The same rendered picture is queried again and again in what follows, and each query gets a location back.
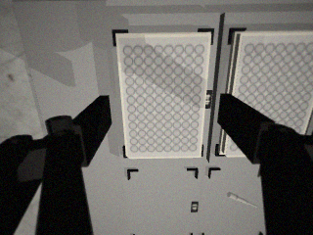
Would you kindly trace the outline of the grey deck plate with bay grid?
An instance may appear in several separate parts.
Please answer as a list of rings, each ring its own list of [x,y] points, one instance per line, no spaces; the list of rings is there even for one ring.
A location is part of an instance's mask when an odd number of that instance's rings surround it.
[[[45,120],[74,119],[109,95],[112,125],[83,179],[94,235],[129,235],[120,165],[106,14],[313,11],[313,0],[12,0]]]

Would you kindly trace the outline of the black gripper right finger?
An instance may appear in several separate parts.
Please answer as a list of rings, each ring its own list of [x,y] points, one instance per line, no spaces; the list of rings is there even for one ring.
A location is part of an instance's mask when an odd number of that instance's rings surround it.
[[[260,165],[266,235],[313,235],[313,131],[297,133],[230,93],[217,122],[253,165]]]

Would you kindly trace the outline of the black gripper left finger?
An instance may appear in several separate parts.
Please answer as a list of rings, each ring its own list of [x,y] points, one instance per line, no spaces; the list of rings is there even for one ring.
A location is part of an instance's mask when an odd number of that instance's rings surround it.
[[[41,182],[35,235],[94,235],[82,167],[112,125],[110,97],[45,124],[42,139],[16,135],[0,144],[0,235],[15,234]]]

